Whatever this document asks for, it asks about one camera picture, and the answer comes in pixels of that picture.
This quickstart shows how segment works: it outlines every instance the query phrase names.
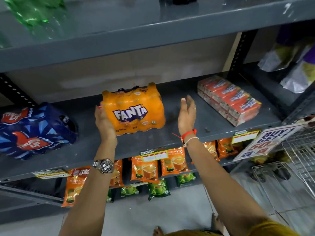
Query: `fanta multipack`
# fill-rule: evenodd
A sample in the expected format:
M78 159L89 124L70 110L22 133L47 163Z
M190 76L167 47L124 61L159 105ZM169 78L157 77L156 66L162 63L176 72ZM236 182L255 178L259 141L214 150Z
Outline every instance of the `fanta multipack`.
M162 128L165 124L164 107L155 83L113 93L104 91L102 95L101 105L118 136Z
M6 112L0 122L0 152L17 159L26 160L76 139L74 123L49 103L19 113Z
M218 75L198 82L197 93L234 126L254 118L261 103Z

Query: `price tag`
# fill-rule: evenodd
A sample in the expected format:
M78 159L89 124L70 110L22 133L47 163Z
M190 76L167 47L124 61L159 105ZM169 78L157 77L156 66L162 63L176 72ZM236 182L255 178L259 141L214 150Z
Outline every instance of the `price tag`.
M139 156L144 162L168 158L166 147L139 152Z
M258 133L259 133L259 130L256 130L256 131L252 131L252 130L237 131L234 133L234 136L232 137L232 144L255 139L257 137Z
M44 170L44 171L37 171L33 172L33 174L41 179L52 179L52 178L59 178L59 177L68 177L70 176L64 170Z
M303 123L298 123L264 130L234 158L234 161L268 154L275 146L300 130L303 125Z

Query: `foot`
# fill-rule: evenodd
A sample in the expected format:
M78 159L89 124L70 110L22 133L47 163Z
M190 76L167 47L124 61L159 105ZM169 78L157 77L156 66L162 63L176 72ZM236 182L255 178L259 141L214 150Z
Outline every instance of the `foot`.
M220 220L219 216L215 215L215 213L212 214L211 228L220 231L222 234L224 232L224 223Z
M157 226L154 230L153 230L153 234L152 236L164 236L163 231L161 230L161 228L159 226Z

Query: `wire basket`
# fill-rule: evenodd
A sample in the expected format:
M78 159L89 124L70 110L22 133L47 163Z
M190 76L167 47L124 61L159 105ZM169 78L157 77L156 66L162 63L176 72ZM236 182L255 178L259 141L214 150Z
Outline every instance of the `wire basket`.
M282 143L295 170L315 197L315 127L304 127Z
M300 235L313 235L315 198L298 174L285 162L255 166L253 173L257 179L264 179L258 182L277 221Z

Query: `gray floor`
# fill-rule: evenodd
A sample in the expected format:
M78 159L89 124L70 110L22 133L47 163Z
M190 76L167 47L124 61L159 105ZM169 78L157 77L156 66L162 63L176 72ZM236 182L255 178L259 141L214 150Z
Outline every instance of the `gray floor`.
M287 209L278 211L277 214L257 182L243 173L232 176L273 220L283 224L291 222L293 225L290 226L301 236L314 235L315 206L299 209L287 206ZM171 196L154 198L150 202L146 195L126 198L107 204L102 236L147 236L152 235L157 225L165 233L181 229L203 229L211 224L212 210L215 211L202 184L172 190ZM65 217L61 214L3 224L0 225L0 236L57 236Z

